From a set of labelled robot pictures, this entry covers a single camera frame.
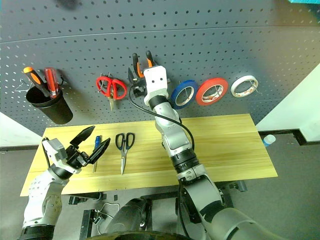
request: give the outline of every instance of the black cup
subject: black cup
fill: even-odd
[[[61,89],[56,98],[51,99],[50,97],[45,97],[44,94],[34,86],[29,89],[25,98],[56,124],[66,124],[74,116],[64,99]]]

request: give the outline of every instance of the wooden tabletop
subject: wooden tabletop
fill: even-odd
[[[195,153],[205,165],[214,182],[276,177],[257,129],[249,114],[184,118],[193,134]],[[67,148],[69,142],[90,125],[50,127],[43,136],[58,138]],[[135,133],[135,143],[128,151],[124,174],[121,175],[121,153],[115,145],[118,133]],[[74,174],[62,194],[101,192],[119,189],[171,186],[178,184],[171,159],[161,145],[161,134],[155,121],[134,121],[96,124],[91,136],[79,145],[80,151],[90,155],[96,136],[102,141],[111,138],[103,156],[97,161],[96,172],[89,164],[79,174]],[[21,196],[28,195],[31,181],[47,169],[45,155],[40,144]]]

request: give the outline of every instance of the scissors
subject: scissors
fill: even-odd
[[[101,75],[96,79],[95,84],[98,91],[109,99],[110,110],[112,111],[114,108],[114,100],[123,99],[127,95],[127,86],[123,81],[117,78],[112,78],[110,75],[111,74],[109,74],[109,76]],[[117,85],[124,90],[124,93],[120,96],[118,95]]]
[[[129,144],[129,136],[132,136],[132,142]],[[127,160],[127,152],[135,143],[135,134],[132,132],[128,132],[125,136],[124,133],[119,133],[115,136],[115,145],[121,152],[121,175],[124,174],[126,160]]]

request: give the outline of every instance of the gray pegboard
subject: gray pegboard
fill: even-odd
[[[76,5],[63,7],[69,2]],[[258,123],[320,61],[318,5],[286,0],[104,2],[2,3],[4,114],[38,134],[57,126],[26,102],[25,92],[15,91],[20,79],[28,82],[22,69],[33,66],[54,67],[65,76],[63,93],[74,115],[65,125],[151,120],[127,97],[110,112],[108,99],[95,86],[101,72],[128,83],[132,53],[144,59],[145,51],[151,50],[172,80],[170,93],[187,79],[200,85],[208,78],[223,77],[231,85],[239,77],[253,75],[259,81],[258,92],[248,97],[235,98],[228,91],[210,106],[193,102],[179,110],[181,117],[250,113]],[[136,102],[143,105],[142,98]]]

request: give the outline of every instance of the orange screwdriver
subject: orange screwdriver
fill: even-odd
[[[23,69],[23,72],[34,84],[34,86],[43,93],[45,97],[50,96],[47,85],[44,83],[44,81],[41,79],[38,73],[31,66],[25,67]]]

